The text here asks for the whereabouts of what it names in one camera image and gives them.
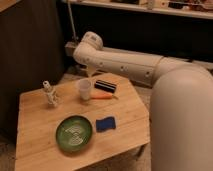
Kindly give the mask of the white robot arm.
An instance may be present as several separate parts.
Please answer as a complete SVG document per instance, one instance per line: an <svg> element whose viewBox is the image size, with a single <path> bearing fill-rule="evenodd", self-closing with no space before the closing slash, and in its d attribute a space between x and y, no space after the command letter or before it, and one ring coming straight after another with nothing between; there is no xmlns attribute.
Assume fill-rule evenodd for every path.
<svg viewBox="0 0 213 171"><path fill-rule="evenodd" d="M213 75L168 57L105 51L102 38L84 34L74 59L152 88L152 171L213 171Z"/></svg>

